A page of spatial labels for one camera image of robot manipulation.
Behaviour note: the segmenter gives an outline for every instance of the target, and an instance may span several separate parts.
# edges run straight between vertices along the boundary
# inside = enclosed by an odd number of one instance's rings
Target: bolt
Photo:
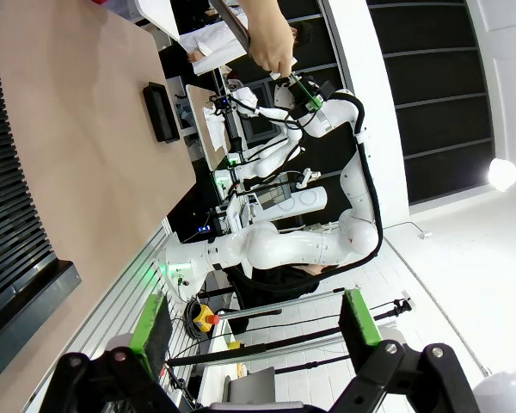
[[[114,354],[114,359],[116,361],[124,361],[126,360],[126,353],[119,351],[118,353]]]
[[[434,347],[432,349],[432,354],[434,357],[441,357],[442,355],[444,355],[444,350],[442,350],[441,348],[439,347]]]
[[[71,367],[76,367],[80,365],[80,363],[82,362],[83,361],[80,360],[78,357],[71,357],[71,359],[69,360],[69,364],[71,365]]]
[[[395,353],[397,353],[396,344],[393,344],[393,343],[386,344],[386,347],[384,347],[384,350],[386,350],[386,353],[395,354]]]

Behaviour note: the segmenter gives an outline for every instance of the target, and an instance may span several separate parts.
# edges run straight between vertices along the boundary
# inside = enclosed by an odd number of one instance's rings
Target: brown table
[[[183,140],[155,141],[141,90],[165,79],[151,35],[90,0],[0,1],[0,74],[34,204],[83,280],[0,375],[9,412],[195,177]]]
[[[208,163],[208,169],[210,171],[216,170],[222,159],[225,157],[225,151],[223,147],[214,150],[208,127],[206,126],[205,115],[203,114],[203,108],[214,108],[214,103],[210,102],[210,98],[216,95],[215,92],[199,88],[189,84],[186,87],[187,98],[195,117],[195,124],[197,125],[197,132],[199,133],[200,143],[203,145],[203,151],[205,153],[206,163]],[[224,131],[225,148],[227,151],[231,149],[231,143],[227,136],[227,131]]]

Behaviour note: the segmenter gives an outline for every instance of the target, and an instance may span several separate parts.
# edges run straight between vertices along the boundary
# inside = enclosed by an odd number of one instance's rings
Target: white paper
[[[206,127],[210,133],[212,147],[217,151],[223,146],[225,151],[224,116],[215,115],[214,111],[209,108],[203,108],[203,114],[205,115]]]

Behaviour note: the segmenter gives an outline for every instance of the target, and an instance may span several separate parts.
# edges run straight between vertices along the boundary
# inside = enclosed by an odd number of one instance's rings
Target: red object
[[[218,324],[220,322],[220,316],[213,315],[213,316],[206,316],[206,322],[209,324]]]

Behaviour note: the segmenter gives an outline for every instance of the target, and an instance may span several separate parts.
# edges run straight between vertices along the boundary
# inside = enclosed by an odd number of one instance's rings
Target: white shirt
[[[247,15],[244,13],[238,15],[237,18],[244,27],[249,25]],[[180,45],[188,53],[199,49],[205,55],[204,58],[193,63],[193,70],[196,75],[226,65],[246,53],[225,22],[214,23],[194,32],[182,34]]]

